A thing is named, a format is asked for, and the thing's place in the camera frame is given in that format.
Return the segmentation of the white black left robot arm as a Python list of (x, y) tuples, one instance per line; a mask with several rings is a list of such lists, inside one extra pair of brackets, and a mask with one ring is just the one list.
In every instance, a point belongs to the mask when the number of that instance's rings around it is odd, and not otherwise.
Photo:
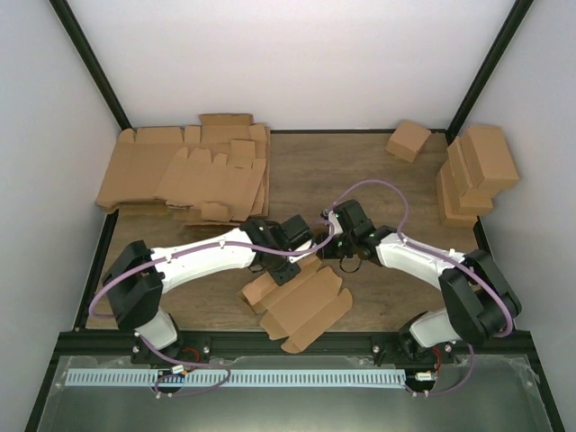
[(150, 248), (133, 241), (102, 283), (116, 282), (105, 296), (118, 329), (139, 332), (160, 361), (172, 364), (183, 355), (184, 341), (160, 307), (164, 293), (207, 275), (250, 267), (266, 270), (282, 285), (300, 272), (297, 261), (312, 245), (311, 228), (300, 215), (283, 223), (250, 219), (218, 237), (178, 247)]

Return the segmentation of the brown cardboard box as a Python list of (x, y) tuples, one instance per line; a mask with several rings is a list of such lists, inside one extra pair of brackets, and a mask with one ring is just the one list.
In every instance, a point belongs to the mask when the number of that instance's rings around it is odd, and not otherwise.
[(259, 326), (273, 340), (282, 340), (288, 354), (305, 351), (353, 306), (352, 293), (342, 278), (315, 256), (297, 263), (301, 271), (278, 285), (263, 274), (245, 285), (238, 298)]

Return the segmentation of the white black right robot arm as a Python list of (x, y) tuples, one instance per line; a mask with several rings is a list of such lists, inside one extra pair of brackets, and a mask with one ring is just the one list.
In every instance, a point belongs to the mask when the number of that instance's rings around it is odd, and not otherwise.
[(402, 271), (438, 289), (444, 308), (425, 311), (399, 331), (402, 356), (418, 363), (433, 347), (463, 341), (481, 346), (514, 329), (522, 305), (491, 255), (461, 253), (418, 242), (397, 229), (375, 227), (356, 200), (342, 202), (321, 217), (332, 230), (319, 235), (321, 259), (358, 257), (362, 262)]

